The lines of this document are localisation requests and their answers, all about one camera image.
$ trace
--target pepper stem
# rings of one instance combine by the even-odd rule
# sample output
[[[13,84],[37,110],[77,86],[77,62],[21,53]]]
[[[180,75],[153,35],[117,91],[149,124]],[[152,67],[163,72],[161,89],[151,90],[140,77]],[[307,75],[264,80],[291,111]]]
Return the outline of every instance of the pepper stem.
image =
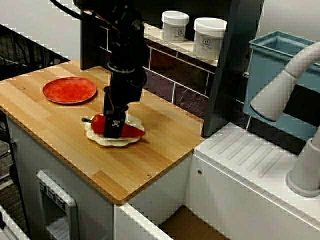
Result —
[[[82,122],[91,123],[91,121],[92,121],[92,120],[90,120],[90,119],[88,119],[88,118],[83,117],[83,118],[81,118],[81,121],[82,121]]]

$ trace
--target jar lid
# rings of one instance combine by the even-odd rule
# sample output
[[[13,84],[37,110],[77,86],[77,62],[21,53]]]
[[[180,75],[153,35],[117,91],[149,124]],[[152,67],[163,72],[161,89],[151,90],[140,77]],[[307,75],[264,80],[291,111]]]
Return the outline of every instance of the jar lid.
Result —
[[[194,21],[194,30],[200,34],[222,37],[226,31],[227,21],[213,17],[199,17]]]
[[[162,22],[171,25],[187,25],[189,16],[180,11],[165,11],[162,13]]]

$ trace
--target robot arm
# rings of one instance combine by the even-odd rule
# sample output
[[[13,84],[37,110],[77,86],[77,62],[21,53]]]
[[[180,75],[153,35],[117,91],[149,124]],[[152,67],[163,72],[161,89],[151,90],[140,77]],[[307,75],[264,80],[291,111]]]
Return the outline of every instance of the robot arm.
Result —
[[[82,21],[77,13],[51,0],[58,8]],[[144,41],[144,20],[130,0],[73,0],[82,11],[106,23],[112,37],[112,55],[108,62],[111,69],[110,85],[104,88],[103,115],[106,138],[119,138],[126,119],[128,104],[138,102],[147,82],[143,64],[148,59]]]

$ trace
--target wooden countertop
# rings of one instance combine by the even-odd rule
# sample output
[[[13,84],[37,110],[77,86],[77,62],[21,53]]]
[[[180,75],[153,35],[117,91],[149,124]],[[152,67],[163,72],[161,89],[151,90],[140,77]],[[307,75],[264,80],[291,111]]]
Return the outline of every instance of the wooden countertop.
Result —
[[[81,105],[60,105],[43,96],[46,83],[68,76],[92,81],[96,97]],[[203,120],[143,90],[128,112],[141,120],[145,135],[125,147],[100,146],[86,137],[81,118],[102,113],[110,76],[99,66],[82,71],[80,60],[73,60],[0,81],[0,110],[106,198],[124,204],[204,141]]]

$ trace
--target white plate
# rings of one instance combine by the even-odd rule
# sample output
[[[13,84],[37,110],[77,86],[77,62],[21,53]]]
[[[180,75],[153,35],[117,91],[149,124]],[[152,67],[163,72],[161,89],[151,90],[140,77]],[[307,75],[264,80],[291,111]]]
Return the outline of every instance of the white plate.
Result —
[[[145,131],[145,128],[141,125],[141,121],[131,116],[130,114],[126,114],[125,117],[125,123],[129,124],[131,126],[134,126],[142,131]],[[84,125],[84,129],[86,130],[86,136],[88,139],[96,141],[97,144],[100,144],[102,146],[115,146],[115,147],[123,147],[125,145],[128,145],[129,143],[134,143],[140,139],[141,136],[132,136],[132,137],[119,137],[119,138],[109,138],[104,137],[103,135],[96,134],[92,128],[91,123],[87,122]]]

